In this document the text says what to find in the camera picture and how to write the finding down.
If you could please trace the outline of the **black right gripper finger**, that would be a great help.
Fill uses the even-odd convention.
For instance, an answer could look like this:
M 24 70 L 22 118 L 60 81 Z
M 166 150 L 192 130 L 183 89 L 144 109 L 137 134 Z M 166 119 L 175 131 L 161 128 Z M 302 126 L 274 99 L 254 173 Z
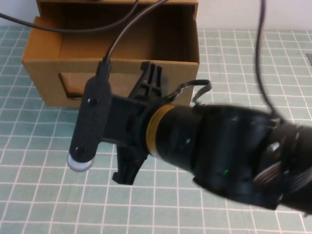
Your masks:
M 121 185 L 133 185 L 148 154 L 132 146 L 117 146 L 117 171 L 112 180 Z
M 164 103 L 168 92 L 168 78 L 163 75 L 162 67 L 144 61 L 140 69 L 142 74 L 129 94 L 131 104 Z

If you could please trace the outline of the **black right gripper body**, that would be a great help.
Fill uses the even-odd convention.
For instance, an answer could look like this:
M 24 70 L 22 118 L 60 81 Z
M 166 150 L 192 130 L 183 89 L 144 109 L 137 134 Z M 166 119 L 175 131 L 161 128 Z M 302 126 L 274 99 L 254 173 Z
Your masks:
M 135 98 L 114 95 L 103 132 L 103 141 L 147 151 L 145 134 L 158 97 Z

